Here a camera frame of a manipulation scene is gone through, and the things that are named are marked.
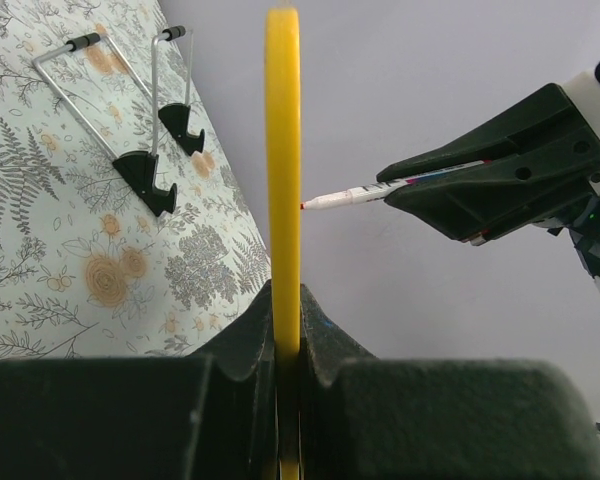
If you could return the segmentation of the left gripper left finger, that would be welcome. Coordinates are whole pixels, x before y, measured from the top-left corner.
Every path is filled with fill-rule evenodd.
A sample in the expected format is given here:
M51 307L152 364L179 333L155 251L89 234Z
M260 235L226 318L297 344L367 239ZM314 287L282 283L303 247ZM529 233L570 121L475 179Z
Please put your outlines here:
M274 479L271 289L183 357L0 361L0 479Z

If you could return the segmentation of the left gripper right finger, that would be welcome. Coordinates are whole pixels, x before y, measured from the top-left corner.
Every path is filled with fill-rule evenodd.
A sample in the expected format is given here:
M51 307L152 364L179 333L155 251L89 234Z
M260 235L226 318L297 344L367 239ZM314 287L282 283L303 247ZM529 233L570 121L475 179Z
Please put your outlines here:
M525 359L384 360L301 293L308 479L600 479L587 405Z

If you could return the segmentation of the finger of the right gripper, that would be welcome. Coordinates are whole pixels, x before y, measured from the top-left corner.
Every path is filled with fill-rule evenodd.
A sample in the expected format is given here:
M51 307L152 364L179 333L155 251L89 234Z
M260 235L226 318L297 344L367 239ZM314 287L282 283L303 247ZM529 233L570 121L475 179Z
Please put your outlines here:
M589 197L585 178L599 168L599 139L577 127L526 153L403 187L385 202L451 240L494 240Z
M385 182L471 161L526 153L582 123L582 115L564 89L549 83L455 140L385 167L376 180Z

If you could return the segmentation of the red capped whiteboard marker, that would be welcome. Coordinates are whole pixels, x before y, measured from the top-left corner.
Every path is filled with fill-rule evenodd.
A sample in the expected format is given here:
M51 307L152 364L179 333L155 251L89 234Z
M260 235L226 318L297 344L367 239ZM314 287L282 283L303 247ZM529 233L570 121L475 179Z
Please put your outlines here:
M444 169L428 171L422 174L413 175L404 178L398 178L387 182L377 182L369 185L358 186L347 190L325 194L314 197L313 199L303 201L300 204L301 210L326 210L342 206L358 205L370 203L378 200L384 200L394 191L407 187L431 178L441 177L450 173L474 168L490 163L490 160L478 160L463 163Z

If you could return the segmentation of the yellow framed whiteboard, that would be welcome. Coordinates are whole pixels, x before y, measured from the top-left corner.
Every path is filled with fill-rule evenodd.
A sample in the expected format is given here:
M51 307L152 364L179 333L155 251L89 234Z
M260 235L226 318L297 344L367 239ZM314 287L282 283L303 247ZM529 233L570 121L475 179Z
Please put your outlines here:
M291 6L267 13L265 108L280 475L298 479L301 73L299 16Z

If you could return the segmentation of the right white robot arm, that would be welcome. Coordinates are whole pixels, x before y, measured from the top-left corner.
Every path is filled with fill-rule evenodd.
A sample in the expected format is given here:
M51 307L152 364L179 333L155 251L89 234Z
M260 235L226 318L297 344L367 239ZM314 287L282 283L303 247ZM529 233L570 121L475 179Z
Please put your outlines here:
M473 245L527 225L553 236L567 231L584 269L600 281L600 61L376 179L433 170L444 173L397 189L386 204Z

